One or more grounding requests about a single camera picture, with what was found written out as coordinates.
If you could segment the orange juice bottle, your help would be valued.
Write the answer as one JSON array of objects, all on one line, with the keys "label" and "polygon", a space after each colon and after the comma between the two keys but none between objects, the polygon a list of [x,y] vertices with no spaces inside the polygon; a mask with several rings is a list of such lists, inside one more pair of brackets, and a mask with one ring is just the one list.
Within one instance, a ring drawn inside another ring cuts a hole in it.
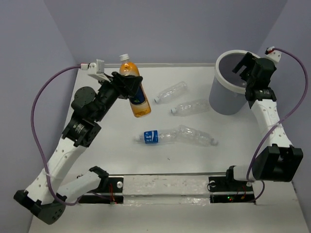
[{"label": "orange juice bottle", "polygon": [[[121,67],[119,73],[121,75],[140,76],[137,66],[130,61],[128,54],[120,55]],[[144,117],[151,113],[151,107],[144,92],[142,84],[138,88],[136,95],[130,98],[132,112],[136,118]]]}]

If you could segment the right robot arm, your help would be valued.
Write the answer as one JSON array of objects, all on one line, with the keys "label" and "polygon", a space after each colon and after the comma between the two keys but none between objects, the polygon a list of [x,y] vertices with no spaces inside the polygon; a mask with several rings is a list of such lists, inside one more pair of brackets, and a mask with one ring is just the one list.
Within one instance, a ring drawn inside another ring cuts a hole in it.
[{"label": "right robot arm", "polygon": [[228,190],[242,182],[290,182],[303,158],[303,151],[293,146],[277,112],[276,96],[269,87],[280,60],[280,51],[270,49],[266,57],[257,58],[250,52],[232,70],[246,82],[245,98],[263,136],[249,166],[230,166],[224,177]]}]

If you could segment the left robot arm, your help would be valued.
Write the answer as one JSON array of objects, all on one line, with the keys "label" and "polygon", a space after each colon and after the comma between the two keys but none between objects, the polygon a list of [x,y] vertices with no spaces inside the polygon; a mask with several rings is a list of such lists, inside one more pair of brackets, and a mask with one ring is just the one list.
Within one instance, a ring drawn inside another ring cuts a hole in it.
[{"label": "left robot arm", "polygon": [[110,189],[109,174],[98,166],[90,168],[66,185],[62,185],[62,182],[100,132],[98,123],[111,106],[117,99],[134,97],[142,80],[141,76],[112,72],[99,82],[101,86],[98,91],[89,86],[78,89],[71,103],[71,119],[53,155],[49,160],[44,160],[44,168],[32,184],[15,193],[14,200],[51,225],[64,213],[66,206],[76,205],[84,194]]}]

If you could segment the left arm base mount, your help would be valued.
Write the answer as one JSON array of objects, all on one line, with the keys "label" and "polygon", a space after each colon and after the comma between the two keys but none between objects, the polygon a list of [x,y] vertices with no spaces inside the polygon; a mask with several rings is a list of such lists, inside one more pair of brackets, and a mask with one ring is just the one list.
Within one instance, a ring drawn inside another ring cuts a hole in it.
[{"label": "left arm base mount", "polygon": [[123,204],[123,177],[110,176],[99,186],[84,194],[80,204]]}]

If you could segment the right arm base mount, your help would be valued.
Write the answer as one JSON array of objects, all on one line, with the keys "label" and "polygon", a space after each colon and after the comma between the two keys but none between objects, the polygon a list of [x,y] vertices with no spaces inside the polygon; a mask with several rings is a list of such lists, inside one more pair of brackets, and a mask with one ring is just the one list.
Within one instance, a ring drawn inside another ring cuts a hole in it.
[{"label": "right arm base mount", "polygon": [[207,190],[210,192],[210,203],[255,202],[252,186],[243,181],[228,181],[225,176],[209,177]]}]

